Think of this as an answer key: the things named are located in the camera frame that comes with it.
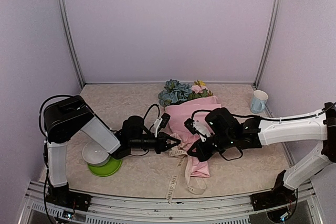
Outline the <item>yellow fake flower stem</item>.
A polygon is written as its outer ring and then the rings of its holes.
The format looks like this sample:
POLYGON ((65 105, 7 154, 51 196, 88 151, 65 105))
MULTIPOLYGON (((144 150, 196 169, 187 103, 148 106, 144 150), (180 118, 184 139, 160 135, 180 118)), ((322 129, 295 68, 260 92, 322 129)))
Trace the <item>yellow fake flower stem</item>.
POLYGON ((198 86, 200 86, 200 87, 202 87, 202 86, 206 86, 206 84, 205 84, 203 81, 201 81, 201 80, 197 80, 197 81, 195 81, 195 85, 198 85, 198 86))

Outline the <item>blue fake flower bunch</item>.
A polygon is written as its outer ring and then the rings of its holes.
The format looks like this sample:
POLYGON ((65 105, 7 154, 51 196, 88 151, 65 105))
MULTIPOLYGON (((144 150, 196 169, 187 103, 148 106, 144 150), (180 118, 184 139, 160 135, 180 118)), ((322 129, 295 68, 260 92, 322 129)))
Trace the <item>blue fake flower bunch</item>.
POLYGON ((166 107, 186 102, 192 92, 191 84, 170 79, 165 82, 164 90, 161 91, 157 97, 159 104, 166 107))

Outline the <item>beige printed ribbon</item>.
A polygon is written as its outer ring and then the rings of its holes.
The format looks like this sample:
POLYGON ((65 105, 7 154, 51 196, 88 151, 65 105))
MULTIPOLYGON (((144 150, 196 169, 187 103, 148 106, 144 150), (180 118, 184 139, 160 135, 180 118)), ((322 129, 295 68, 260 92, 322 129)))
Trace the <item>beige printed ribbon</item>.
POLYGON ((191 157, 185 150, 191 147, 192 142, 186 143, 177 133, 171 134, 172 137, 181 141, 178 146, 172 147, 169 157, 176 158, 177 164, 170 177, 169 185, 165 198, 169 204, 172 203, 180 177, 184 179, 187 191, 193 195, 202 195, 207 189, 206 178, 210 177, 208 162, 200 162, 196 157, 191 157))

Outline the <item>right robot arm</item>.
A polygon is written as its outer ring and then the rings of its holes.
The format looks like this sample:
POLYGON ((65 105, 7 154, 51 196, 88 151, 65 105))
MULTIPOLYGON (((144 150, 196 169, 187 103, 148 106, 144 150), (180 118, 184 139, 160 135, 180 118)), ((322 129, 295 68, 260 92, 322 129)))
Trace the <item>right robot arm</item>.
POLYGON ((307 114, 282 118, 245 115, 243 123, 238 121, 240 115, 230 113, 227 108, 204 112, 205 125, 196 122, 194 113, 184 122, 191 134, 200 137, 187 151, 200 162, 209 160, 215 153, 223 156, 230 148, 242 152, 277 143, 318 141, 303 159, 278 175, 268 194, 273 205, 281 204, 303 182, 335 163, 334 103, 327 102, 322 109, 307 114))

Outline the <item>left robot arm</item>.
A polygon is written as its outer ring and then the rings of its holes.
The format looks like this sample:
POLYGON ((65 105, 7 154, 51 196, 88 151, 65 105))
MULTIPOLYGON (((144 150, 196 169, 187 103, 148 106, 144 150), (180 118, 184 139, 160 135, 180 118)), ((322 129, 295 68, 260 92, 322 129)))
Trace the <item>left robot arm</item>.
POLYGON ((39 108, 38 123, 45 138, 47 183, 53 197, 64 206, 74 199, 67 178, 67 150, 70 141, 79 135, 98 144, 114 159, 122 159, 134 149, 161 154, 180 144, 178 138, 163 131, 170 120, 168 114, 159 114, 153 129, 145 126, 145 118, 132 115, 123 121, 121 129, 113 130, 80 95, 46 99, 39 108))

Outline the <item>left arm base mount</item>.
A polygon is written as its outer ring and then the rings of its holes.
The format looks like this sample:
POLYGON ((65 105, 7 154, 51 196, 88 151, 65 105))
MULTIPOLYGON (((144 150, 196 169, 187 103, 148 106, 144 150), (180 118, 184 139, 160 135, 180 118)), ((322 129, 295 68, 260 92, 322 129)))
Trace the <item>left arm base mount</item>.
POLYGON ((87 212, 92 196, 74 191, 49 192, 46 201, 57 206, 87 212))

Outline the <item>pink wrapping paper sheet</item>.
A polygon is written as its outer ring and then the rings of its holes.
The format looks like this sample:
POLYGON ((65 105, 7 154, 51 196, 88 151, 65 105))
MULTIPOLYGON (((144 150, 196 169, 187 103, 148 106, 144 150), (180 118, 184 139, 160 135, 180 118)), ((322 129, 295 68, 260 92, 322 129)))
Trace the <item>pink wrapping paper sheet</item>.
POLYGON ((169 127, 173 136, 181 140, 180 148, 188 151, 189 148, 200 139, 198 132, 206 135, 201 130, 196 130, 194 124, 202 128, 211 128, 205 122, 205 116, 212 110, 220 108, 221 103, 216 96, 197 98, 180 105, 169 105, 164 111, 170 115, 169 127))

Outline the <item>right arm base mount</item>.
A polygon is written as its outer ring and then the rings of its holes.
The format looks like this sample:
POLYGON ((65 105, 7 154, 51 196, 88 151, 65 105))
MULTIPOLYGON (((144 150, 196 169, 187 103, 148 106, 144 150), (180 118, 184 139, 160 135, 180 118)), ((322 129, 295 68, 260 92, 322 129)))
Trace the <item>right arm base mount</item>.
POLYGON ((250 196, 254 211, 260 211, 273 207, 289 204, 296 201, 295 191, 266 191, 262 193, 252 194, 250 196))

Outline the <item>pale pink fake flower stem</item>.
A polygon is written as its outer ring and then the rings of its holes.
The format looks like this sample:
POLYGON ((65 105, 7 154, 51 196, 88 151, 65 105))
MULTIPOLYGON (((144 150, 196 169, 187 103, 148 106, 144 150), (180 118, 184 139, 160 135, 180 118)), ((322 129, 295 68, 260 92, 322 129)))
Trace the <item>pale pink fake flower stem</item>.
POLYGON ((207 86, 198 86, 195 85, 195 82, 191 86, 192 93, 191 93, 191 99, 198 99, 198 98, 206 98, 213 96, 213 92, 207 87, 207 86))

